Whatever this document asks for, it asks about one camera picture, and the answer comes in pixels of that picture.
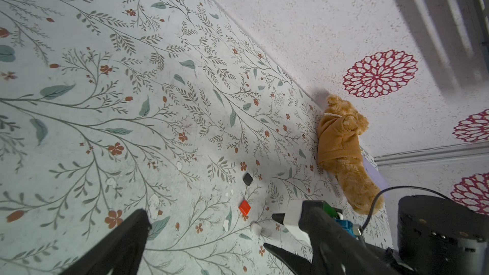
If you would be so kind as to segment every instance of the teddy bear ear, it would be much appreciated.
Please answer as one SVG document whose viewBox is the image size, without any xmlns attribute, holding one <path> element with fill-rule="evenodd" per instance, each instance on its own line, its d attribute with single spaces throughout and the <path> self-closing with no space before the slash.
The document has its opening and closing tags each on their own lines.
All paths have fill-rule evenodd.
<svg viewBox="0 0 489 275">
<path fill-rule="evenodd" d="M 333 105 L 341 101 L 341 98 L 338 97 L 337 95 L 329 95 L 327 101 L 329 105 Z"/>
</svg>

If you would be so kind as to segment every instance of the orange flower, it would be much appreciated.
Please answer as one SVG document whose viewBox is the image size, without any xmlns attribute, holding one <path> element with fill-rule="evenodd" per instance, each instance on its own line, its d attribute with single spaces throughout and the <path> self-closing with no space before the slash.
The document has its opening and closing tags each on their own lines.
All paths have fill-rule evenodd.
<svg viewBox="0 0 489 275">
<path fill-rule="evenodd" d="M 121 146 L 119 143 L 115 143 L 115 145 L 109 145 L 108 146 L 108 150 L 109 151 L 112 151 L 112 155 L 121 155 L 122 154 L 122 150 L 124 150 L 124 147 Z"/>
<path fill-rule="evenodd" d="M 112 68 L 110 68 L 108 65 L 103 65 L 100 66 L 100 71 L 101 73 L 108 75 L 108 73 L 112 71 Z"/>
<path fill-rule="evenodd" d="M 7 216 L 7 223 L 19 220 L 25 214 L 24 211 L 14 211 Z"/>
<path fill-rule="evenodd" d="M 15 80 L 17 78 L 17 76 L 15 75 L 15 72 L 12 72 L 12 71 L 9 71 L 8 73 L 2 73 L 2 76 L 3 76 L 3 79 L 5 81 L 8 81 L 8 80 Z"/>
<path fill-rule="evenodd" d="M 105 218 L 105 223 L 108 224 L 109 229 L 113 229 L 116 225 L 119 226 L 122 223 L 122 210 L 118 210 L 117 213 L 115 211 L 109 211 L 108 217 Z"/>
<path fill-rule="evenodd" d="M 195 225 L 195 229 L 197 230 L 197 233 L 200 233 L 204 229 L 202 228 L 202 223 L 199 223 L 199 226 Z"/>
<path fill-rule="evenodd" d="M 0 27 L 0 37 L 8 37 L 10 35 L 10 32 L 3 28 L 3 27 Z"/>
<path fill-rule="evenodd" d="M 188 140 L 188 137 L 185 135 L 185 132 L 183 132 L 183 133 L 179 133 L 179 139 L 182 142 L 185 142 L 186 140 Z"/>
</svg>

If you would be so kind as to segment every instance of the stuffed animal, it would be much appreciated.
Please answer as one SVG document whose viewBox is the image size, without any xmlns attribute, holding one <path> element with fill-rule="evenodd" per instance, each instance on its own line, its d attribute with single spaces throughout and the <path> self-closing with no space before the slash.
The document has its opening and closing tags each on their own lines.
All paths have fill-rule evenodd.
<svg viewBox="0 0 489 275">
<path fill-rule="evenodd" d="M 374 197 L 380 191 L 363 167 L 358 142 L 358 135 L 368 128 L 368 120 L 350 102 L 337 95 L 328 97 L 328 105 L 317 126 L 317 164 L 336 177 L 354 211 L 368 214 Z M 383 204 L 381 196 L 374 214 Z"/>
</svg>

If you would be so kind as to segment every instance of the floral wallpaper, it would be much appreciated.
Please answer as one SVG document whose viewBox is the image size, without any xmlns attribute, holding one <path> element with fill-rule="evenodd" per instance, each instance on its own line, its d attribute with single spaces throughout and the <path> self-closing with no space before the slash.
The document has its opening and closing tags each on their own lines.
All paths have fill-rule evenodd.
<svg viewBox="0 0 489 275">
<path fill-rule="evenodd" d="M 1 273 L 59 273 L 139 208 L 141 274 L 289 274 L 262 248 L 311 258 L 289 199 L 363 222 L 316 166 L 322 110 L 212 0 L 0 5 Z M 385 210 L 366 239 L 392 245 Z"/>
</svg>

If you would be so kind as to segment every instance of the baseboard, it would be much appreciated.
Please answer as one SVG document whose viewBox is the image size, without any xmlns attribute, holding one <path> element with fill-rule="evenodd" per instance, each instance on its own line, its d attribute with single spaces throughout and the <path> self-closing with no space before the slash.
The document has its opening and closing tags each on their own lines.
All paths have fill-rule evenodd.
<svg viewBox="0 0 489 275">
<path fill-rule="evenodd" d="M 376 157 L 375 162 L 379 168 L 410 167 L 412 165 L 420 166 L 484 158 L 489 161 L 489 141 L 384 155 Z"/>
</svg>

